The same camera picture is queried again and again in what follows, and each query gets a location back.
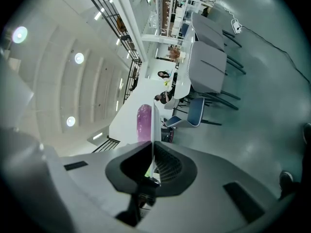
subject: person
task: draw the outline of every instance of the person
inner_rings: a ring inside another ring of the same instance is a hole
[[[304,157],[302,159],[302,176],[301,183],[294,182],[293,176],[290,172],[282,171],[279,176],[279,185],[282,190],[281,196],[279,200],[282,200],[287,195],[297,192],[301,190],[301,185],[305,185],[306,183],[306,174],[308,167],[307,158],[310,156],[310,148],[311,148],[311,124],[307,123],[303,127],[303,139],[306,144],[306,151],[304,153]]]
[[[175,93],[175,86],[172,87],[170,91],[164,91],[160,95],[155,96],[156,101],[160,101],[163,104],[166,104],[168,101],[170,101]]]
[[[170,74],[166,71],[160,71],[157,73],[157,75],[162,78],[162,79],[169,79],[170,78]],[[176,86],[176,81],[177,81],[177,72],[174,73],[173,76],[173,86]]]
[[[157,73],[157,75],[162,79],[169,79],[170,78],[170,74],[166,71],[160,71]]]

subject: white wall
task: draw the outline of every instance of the white wall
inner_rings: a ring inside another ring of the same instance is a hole
[[[169,57],[166,56],[170,53],[170,51],[168,51],[169,46],[170,46],[170,44],[160,43],[159,44],[159,50],[157,51],[156,56],[159,58],[169,59]]]
[[[168,70],[168,72],[171,72],[171,70],[175,69],[175,66],[176,66],[175,62],[151,59],[149,61],[149,68],[147,71],[147,76],[149,75],[149,79],[163,81],[163,79],[160,78],[157,75],[157,73],[160,71],[165,71],[165,70]]]
[[[138,142],[137,111],[143,104],[152,105],[155,102],[160,116],[171,118],[173,110],[165,110],[164,104],[154,100],[155,95],[165,89],[161,80],[142,79],[110,124],[109,136],[121,141],[123,146]]]
[[[112,119],[104,119],[84,127],[74,128],[61,136],[54,136],[52,139],[47,140],[45,144],[53,146],[59,156],[91,153],[97,146],[89,143],[87,139],[94,136],[94,133],[98,130],[108,126],[111,121]]]

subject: gray fabric surface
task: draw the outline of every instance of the gray fabric surface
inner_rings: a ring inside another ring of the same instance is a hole
[[[189,78],[196,92],[220,93],[227,55],[201,41],[194,42],[189,59]]]
[[[222,29],[218,28],[213,21],[197,13],[192,13],[191,26],[194,28],[199,41],[221,51],[225,50]]]

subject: chair leg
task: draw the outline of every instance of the chair leg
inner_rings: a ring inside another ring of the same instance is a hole
[[[227,63],[229,63],[230,65],[232,65],[233,67],[235,67],[237,70],[241,71],[244,75],[246,74],[246,72],[245,72],[242,68],[238,67],[238,66],[237,66],[236,64],[234,64],[233,62],[227,60]]]
[[[221,123],[217,123],[217,122],[210,122],[210,121],[207,121],[207,120],[201,120],[201,123],[207,123],[207,124],[212,124],[212,125],[219,125],[221,126],[222,124]]]
[[[227,35],[229,35],[229,36],[231,36],[231,37],[235,37],[233,34],[231,34],[231,33],[229,33],[228,31],[226,31],[226,30],[223,30],[223,33],[225,33],[225,34],[227,34]]]
[[[226,105],[226,106],[228,106],[228,107],[230,107],[230,108],[232,108],[234,110],[238,110],[239,109],[238,107],[234,106],[232,103],[229,103],[226,100],[221,99],[221,98],[219,98],[217,96],[214,96],[214,95],[211,95],[211,94],[208,94],[208,93],[200,93],[200,95],[203,96],[203,97],[206,97],[206,98],[213,98],[216,102],[222,103],[222,104],[224,104],[224,105]]]
[[[239,42],[237,42],[235,39],[233,39],[232,37],[230,37],[229,35],[227,35],[227,34],[223,34],[225,37],[228,37],[230,40],[232,40],[235,44],[237,44],[240,48],[242,47],[242,45],[239,43]]]
[[[231,56],[227,55],[227,58],[229,60],[232,60],[234,63],[237,63],[240,67],[244,68],[244,66],[240,62],[238,62],[237,60],[233,59]]]
[[[221,91],[220,93],[221,93],[221,94],[224,94],[224,95],[227,95],[227,96],[229,96],[229,97],[232,97],[232,98],[234,98],[234,99],[241,100],[239,97],[237,97],[237,96],[235,96],[235,95],[233,95],[233,94],[231,94],[231,93],[228,93],[228,92],[225,92],[225,91]]]
[[[186,114],[188,114],[188,112],[185,112],[185,111],[181,111],[181,110],[178,110],[178,109],[176,109],[176,108],[174,108],[174,110],[177,110],[177,111],[180,111],[180,112],[183,112],[183,113],[186,113]]]

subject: metal railing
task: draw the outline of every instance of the metal railing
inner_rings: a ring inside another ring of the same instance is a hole
[[[140,60],[132,60],[131,68],[130,68],[130,71],[129,71],[128,77],[127,77],[123,103],[128,99],[128,97],[131,95],[132,91],[137,86],[140,67],[141,67],[141,61]]]
[[[139,60],[138,52],[135,49],[133,41],[123,24],[122,18],[114,8],[114,5],[110,3],[110,0],[91,0],[98,11],[102,14],[112,31],[115,33],[117,38],[121,41],[122,45],[129,53],[133,60]]]
[[[107,140],[103,144],[101,144],[98,148],[96,148],[92,153],[102,152],[102,151],[106,151],[106,150],[112,150],[119,143],[120,143],[120,141],[112,139],[109,136],[107,136]]]

